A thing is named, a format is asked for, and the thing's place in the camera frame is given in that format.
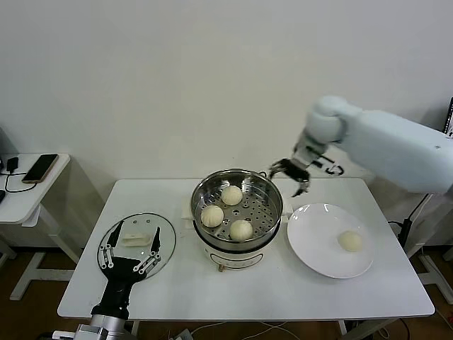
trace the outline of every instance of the white stand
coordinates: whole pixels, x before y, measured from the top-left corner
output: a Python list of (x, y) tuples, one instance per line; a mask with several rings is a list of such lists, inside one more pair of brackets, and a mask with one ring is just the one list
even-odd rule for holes
[(0, 268), (3, 267), (7, 259), (14, 260), (17, 256), (16, 252), (12, 250), (2, 239), (0, 239)]
[(451, 261), (453, 260), (453, 247), (449, 249), (449, 251), (447, 251), (445, 254), (444, 254), (444, 260), (445, 261)]
[(380, 330), (381, 328), (385, 327), (388, 324), (391, 324), (393, 321), (396, 321), (397, 319), (376, 319), (376, 320), (367, 320), (359, 326), (355, 327), (354, 329), (351, 329), (348, 333), (344, 334), (343, 333), (343, 328), (341, 327), (340, 324), (340, 330), (342, 336), (340, 337), (340, 340), (362, 340), (366, 336), (369, 336), (375, 331)]
[(453, 305), (453, 289), (449, 286), (447, 280), (437, 269), (434, 261), (427, 255), (418, 257), (425, 266), (427, 273), (418, 274), (418, 277), (423, 285), (435, 284), (449, 305)]
[[(404, 247), (404, 251), (408, 258), (411, 258), (425, 243), (435, 235), (440, 227), (440, 221), (452, 210), (450, 203), (443, 203), (439, 205), (433, 212), (424, 218), (424, 220), (417, 226), (412, 234), (409, 235), (408, 242)], [(445, 255), (444, 259), (449, 257), (453, 258), (453, 250), (450, 249)], [(453, 305), (453, 290), (445, 280), (444, 276), (440, 273), (435, 263), (429, 256), (419, 256), (427, 273), (418, 274), (418, 277), (423, 285), (435, 284), (440, 292), (444, 295), (445, 300), (449, 305)]]
[[(71, 258), (75, 263), (79, 262), (82, 250), (77, 244), (64, 232), (58, 225), (57, 221), (53, 216), (40, 205), (40, 217), (44, 223), (49, 227), (49, 237)], [(33, 255), (30, 263), (23, 272), (21, 278), (17, 282), (14, 288), (10, 300), (20, 300), (28, 288), (28, 285), (32, 280), (39, 281), (70, 281), (73, 270), (61, 270), (61, 269), (38, 269), (45, 253), (36, 253)]]
[(20, 300), (28, 288), (32, 280), (40, 281), (69, 281), (71, 280), (73, 270), (59, 270), (59, 269), (38, 269), (45, 253), (36, 253), (33, 255), (30, 263), (23, 272), (21, 279), (17, 282), (10, 300)]

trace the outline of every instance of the small side table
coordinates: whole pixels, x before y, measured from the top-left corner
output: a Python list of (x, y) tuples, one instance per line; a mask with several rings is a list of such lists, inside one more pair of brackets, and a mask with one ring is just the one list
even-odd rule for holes
[[(18, 172), (27, 172), (36, 162), (40, 154), (4, 154), (2, 158), (6, 161), (11, 157), (19, 158)], [(41, 200), (57, 180), (65, 166), (69, 163), (68, 154), (59, 154), (49, 174), (42, 183), (39, 183), (33, 190), (22, 193), (6, 193), (4, 200), (0, 204), (0, 224), (18, 225), (18, 227), (33, 227), (41, 217), (44, 223), (49, 227), (48, 235), (75, 263), (81, 256), (81, 248), (76, 242), (58, 225), (57, 221), (47, 211)], [(20, 190), (29, 187), (29, 184), (21, 182), (22, 176), (11, 177), (8, 186), (14, 187), (14, 190)], [(0, 176), (0, 188), (5, 186), (6, 176)], [(7, 259), (14, 259), (16, 253), (0, 240), (0, 252), (3, 254), (0, 258), (0, 267)], [(45, 253), (36, 253), (24, 270), (16, 287), (11, 293), (10, 300), (20, 300), (27, 290), (32, 280), (40, 281), (69, 281), (74, 271), (57, 270), (57, 269), (38, 269)]]

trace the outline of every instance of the white table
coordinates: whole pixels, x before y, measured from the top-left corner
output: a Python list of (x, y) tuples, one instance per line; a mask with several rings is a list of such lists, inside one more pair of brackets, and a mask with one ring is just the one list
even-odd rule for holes
[[(15, 174), (27, 172), (36, 162), (41, 154), (2, 154), (1, 158), (6, 161), (11, 157), (18, 157), (18, 168)], [(52, 184), (57, 180), (65, 166), (69, 163), (68, 154), (59, 154), (57, 161), (47, 174), (45, 180), (39, 183), (33, 190), (22, 193), (6, 193), (5, 198), (0, 203), (0, 224), (18, 225), (18, 227), (32, 227), (36, 225), (38, 218), (48, 226), (49, 237), (74, 261), (80, 259), (81, 249), (74, 240), (58, 225), (53, 216), (41, 204), (41, 200), (49, 191)], [(21, 182), (23, 176), (12, 176), (8, 180), (9, 190), (21, 190), (29, 188), (30, 184)], [(6, 176), (0, 176), (0, 188), (4, 188)], [(16, 253), (3, 241), (0, 240), (0, 252), (3, 254), (0, 266), (7, 258), (14, 259)], [(21, 279), (11, 293), (11, 300), (20, 300), (26, 291), (31, 280), (53, 280), (69, 281), (73, 271), (60, 271), (54, 269), (38, 269), (45, 253), (36, 253), (23, 272)]]
[[(140, 212), (158, 213), (169, 219), (177, 240), (167, 266), (132, 289), (130, 319), (381, 319), (365, 322), (345, 335), (345, 339), (361, 339), (393, 318), (434, 312), (412, 265), (361, 179), (313, 179), (309, 193), (289, 199), (293, 208), (306, 203), (339, 205), (366, 221), (376, 242), (374, 263), (365, 274), (348, 280), (327, 278), (306, 267), (289, 247), (286, 225), (258, 265), (244, 271), (220, 273), (203, 254), (195, 230), (181, 219), (182, 201), (198, 182), (118, 181), (69, 282), (58, 314), (90, 317), (106, 284), (96, 262), (98, 245), (118, 220)], [(286, 198), (296, 188), (289, 179), (278, 179), (275, 183)]]

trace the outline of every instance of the smartphone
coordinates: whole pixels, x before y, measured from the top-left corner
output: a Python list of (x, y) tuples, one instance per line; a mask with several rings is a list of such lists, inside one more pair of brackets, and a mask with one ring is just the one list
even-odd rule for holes
[(27, 174), (22, 178), (24, 183), (41, 183), (57, 161), (57, 154), (42, 154)]

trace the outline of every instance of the steamed bun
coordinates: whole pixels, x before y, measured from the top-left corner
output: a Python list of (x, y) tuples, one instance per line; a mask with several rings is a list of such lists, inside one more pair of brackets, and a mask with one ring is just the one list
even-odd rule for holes
[(236, 205), (242, 201), (242, 190), (237, 186), (227, 186), (222, 191), (222, 200), (227, 205)]
[(245, 241), (253, 235), (253, 227), (250, 222), (245, 220), (234, 221), (229, 228), (229, 236), (233, 241)]
[(201, 212), (201, 222), (208, 228), (214, 228), (224, 220), (224, 211), (216, 205), (209, 205)]
[(362, 237), (357, 232), (353, 232), (352, 230), (342, 232), (337, 240), (344, 250), (352, 252), (362, 250)]

